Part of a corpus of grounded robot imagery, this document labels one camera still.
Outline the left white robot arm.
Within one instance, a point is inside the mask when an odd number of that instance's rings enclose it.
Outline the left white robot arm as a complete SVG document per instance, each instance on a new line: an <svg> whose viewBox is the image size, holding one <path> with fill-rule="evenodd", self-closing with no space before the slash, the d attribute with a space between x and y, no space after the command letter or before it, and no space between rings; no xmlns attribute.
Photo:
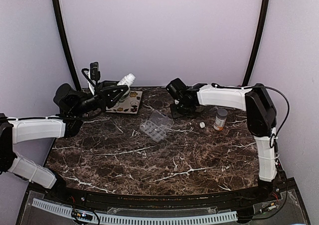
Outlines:
<svg viewBox="0 0 319 225"><path fill-rule="evenodd" d="M62 84L53 98L60 112L55 116L9 118L0 115L0 171L12 173L51 190L60 203L70 199L66 182L56 172L36 164L13 151L15 144L46 138L70 138L79 133L84 114L112 108L129 90L128 85L104 81L93 85L94 93L74 90Z"/></svg>

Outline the small white pill bottle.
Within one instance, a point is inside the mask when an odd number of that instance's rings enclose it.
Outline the small white pill bottle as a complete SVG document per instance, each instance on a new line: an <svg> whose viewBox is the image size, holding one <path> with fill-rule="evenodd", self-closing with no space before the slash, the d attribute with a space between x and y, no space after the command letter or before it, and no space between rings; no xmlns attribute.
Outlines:
<svg viewBox="0 0 319 225"><path fill-rule="evenodd" d="M128 87L131 87L132 84L134 83L136 77L132 74L132 73L129 73L128 75L124 76L118 83L117 85L118 86L121 86L121 85L126 85Z"/></svg>

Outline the clear plastic pill organizer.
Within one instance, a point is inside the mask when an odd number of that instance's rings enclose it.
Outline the clear plastic pill organizer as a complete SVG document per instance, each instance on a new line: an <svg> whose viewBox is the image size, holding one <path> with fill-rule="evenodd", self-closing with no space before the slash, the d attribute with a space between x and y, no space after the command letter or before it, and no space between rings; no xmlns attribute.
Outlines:
<svg viewBox="0 0 319 225"><path fill-rule="evenodd" d="M167 115L154 110L145 122L140 124L140 130L155 142L166 138L166 133L172 128L174 121Z"/></svg>

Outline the green ceramic bowl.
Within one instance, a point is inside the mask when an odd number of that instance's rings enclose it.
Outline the green ceramic bowl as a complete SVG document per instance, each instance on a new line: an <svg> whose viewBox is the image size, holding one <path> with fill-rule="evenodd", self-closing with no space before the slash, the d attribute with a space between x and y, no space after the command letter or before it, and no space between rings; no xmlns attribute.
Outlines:
<svg viewBox="0 0 319 225"><path fill-rule="evenodd" d="M128 89L128 91L126 91L126 93L119 99L119 103L123 103L125 100L126 100L126 98L129 96L129 94L130 94L130 88Z"/></svg>

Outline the small white bottle cap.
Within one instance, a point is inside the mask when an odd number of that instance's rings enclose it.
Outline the small white bottle cap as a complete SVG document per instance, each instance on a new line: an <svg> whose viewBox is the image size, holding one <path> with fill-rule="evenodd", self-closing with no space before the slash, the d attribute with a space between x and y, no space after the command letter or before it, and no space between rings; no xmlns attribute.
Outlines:
<svg viewBox="0 0 319 225"><path fill-rule="evenodd" d="M204 128L205 127L205 123L204 122L200 122L199 125L200 125L200 128Z"/></svg>

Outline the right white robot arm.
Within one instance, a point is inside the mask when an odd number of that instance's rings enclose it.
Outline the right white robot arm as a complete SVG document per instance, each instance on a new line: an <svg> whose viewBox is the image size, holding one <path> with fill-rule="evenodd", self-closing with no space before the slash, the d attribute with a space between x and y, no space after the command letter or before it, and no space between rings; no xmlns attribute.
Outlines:
<svg viewBox="0 0 319 225"><path fill-rule="evenodd" d="M174 102L170 109L173 118L190 117L199 107L239 110L246 114L246 125L253 136L258 152L259 180L263 183L254 197L265 202L274 193L270 184L278 174L277 139L284 122L277 124L277 109L269 91L286 96L279 90L257 83L253 86L221 86L217 83L197 83L187 86L180 78L172 80L166 91Z"/></svg>

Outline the orange pill bottle grey cap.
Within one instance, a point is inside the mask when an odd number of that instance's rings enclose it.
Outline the orange pill bottle grey cap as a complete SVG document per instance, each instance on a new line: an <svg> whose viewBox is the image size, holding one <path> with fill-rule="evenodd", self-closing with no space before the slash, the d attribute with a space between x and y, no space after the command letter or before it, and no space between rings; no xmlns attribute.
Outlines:
<svg viewBox="0 0 319 225"><path fill-rule="evenodd" d="M216 112L213 128L216 131L222 131L228 116L228 111L224 108L219 108Z"/></svg>

